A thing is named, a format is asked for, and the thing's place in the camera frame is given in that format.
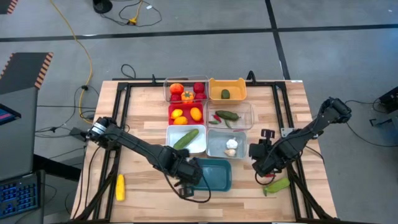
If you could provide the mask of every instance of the cucumber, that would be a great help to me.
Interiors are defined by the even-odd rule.
[[[189,144],[197,135],[199,134],[199,130],[193,129],[190,132],[188,132],[186,135],[184,135],[180,140],[178,140],[173,148],[176,150],[183,149],[187,144]]]
[[[221,91],[221,99],[229,99],[229,91],[228,90]]]
[[[290,181],[288,178],[284,177],[280,180],[275,181],[274,183],[263,188],[264,195],[267,196],[267,193],[276,193],[290,185]]]
[[[232,113],[230,111],[216,111],[216,114],[220,117],[220,118],[224,118],[230,121],[237,121],[239,119],[238,114],[236,113]]]

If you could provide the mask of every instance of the red plastic bin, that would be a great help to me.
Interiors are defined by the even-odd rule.
[[[194,121],[191,117],[191,109],[192,108],[198,108],[201,112],[201,120],[200,121]],[[169,106],[169,125],[173,125],[174,119],[171,119],[171,115],[173,110],[175,109],[180,109],[182,110],[182,116],[186,117],[188,119],[188,124],[204,124],[205,122],[203,121],[203,105],[202,103],[184,103],[184,104],[171,104]]]

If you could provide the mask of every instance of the wooden table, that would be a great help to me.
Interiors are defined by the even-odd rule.
[[[101,89],[95,120],[100,116],[111,116],[118,82],[105,81]],[[312,120],[307,96],[302,82],[286,81],[287,93],[296,128],[302,128]],[[282,94],[279,101],[287,122]],[[271,87],[248,87],[247,101],[254,108],[254,126],[248,131],[248,144],[257,143],[261,129],[276,130],[275,141],[280,138],[279,126],[275,114]],[[151,144],[165,144],[167,108],[162,87],[132,88],[126,123],[131,127],[129,133]],[[121,103],[118,118],[121,117]],[[308,146],[320,151],[317,141],[310,141]],[[83,170],[83,197],[78,214],[83,210],[87,190],[88,166],[96,149],[89,143],[85,168]],[[93,159],[88,201],[98,189],[104,150],[99,150]],[[318,203],[331,216],[336,216],[330,193],[328,179],[322,160],[309,150],[304,150],[303,168],[309,191]],[[253,161],[248,156],[244,160],[231,160],[233,171],[232,188],[228,192],[212,192],[208,203],[197,204],[178,198],[166,183],[164,176],[132,150],[122,148],[119,173],[126,179],[126,200],[113,203],[112,222],[267,222],[295,221],[289,188],[265,197],[261,186],[254,180]],[[286,171],[276,179],[286,177]],[[305,216],[302,194],[299,189],[298,199],[302,216]],[[195,192],[195,199],[205,199],[208,192]],[[80,184],[76,193],[72,216],[80,198]],[[104,217],[105,206],[101,204],[100,218]]]

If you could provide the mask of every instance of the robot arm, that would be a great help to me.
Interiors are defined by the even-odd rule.
[[[298,159],[307,142],[321,135],[329,124],[346,123],[350,117],[351,109],[340,99],[327,99],[321,105],[317,118],[303,129],[296,129],[273,145],[269,138],[261,139],[259,144],[250,144],[249,156],[256,160],[253,169],[261,177],[274,170],[281,171]]]
[[[179,179],[181,184],[196,185],[202,177],[201,167],[194,160],[187,162],[187,149],[178,151],[169,146],[149,144],[123,131],[112,118],[98,118],[88,131],[88,137],[106,150],[120,145],[133,150],[144,156],[155,169]]]

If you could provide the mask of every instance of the yellow cable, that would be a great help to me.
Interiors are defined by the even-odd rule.
[[[143,2],[143,0],[140,0],[140,1],[139,1],[139,6],[138,6],[138,9],[137,9],[137,14],[136,14],[136,16],[135,16],[136,19],[138,19],[139,10],[140,10],[140,8],[141,8],[142,2]]]
[[[130,22],[131,24],[133,24],[133,25],[136,25],[136,24],[137,24],[137,19],[138,19],[138,15],[139,15],[139,10],[140,10],[140,8],[141,8],[141,5],[142,5],[142,2],[143,2],[143,1],[144,1],[144,0],[140,0],[140,1],[139,1],[139,5],[138,5],[138,8],[137,8],[136,16],[134,16],[133,18],[129,19],[129,22]]]
[[[87,58],[88,58],[88,60],[90,61],[90,75],[88,76],[88,79],[87,79],[86,84],[85,84],[85,85],[88,85],[89,82],[90,82],[90,80],[91,80],[91,78],[93,77],[93,61],[91,60],[90,54],[88,53],[88,51],[87,51],[87,49],[85,48],[85,46],[83,46],[83,44],[76,38],[76,35],[75,35],[75,33],[74,33],[72,27],[70,26],[70,24],[69,24],[67,18],[65,18],[65,16],[63,16],[62,12],[58,9],[58,7],[54,4],[54,2],[53,2],[52,0],[50,0],[50,2],[51,2],[51,4],[52,4],[52,6],[54,6],[55,10],[57,10],[57,12],[60,14],[60,16],[62,17],[62,19],[65,21],[65,23],[68,25],[68,27],[69,27],[69,29],[70,29],[70,32],[72,32],[72,35],[73,35],[73,38],[75,39],[75,41],[76,41],[76,42],[85,50],[85,52],[86,52]],[[81,114],[81,102],[83,101],[84,92],[85,92],[85,90],[83,90],[83,91],[81,92],[81,94],[80,94],[80,99],[79,99],[79,114]],[[89,120],[87,120],[87,119],[85,119],[85,118],[82,118],[82,119],[83,119],[86,123],[92,124],[91,121],[89,121]]]

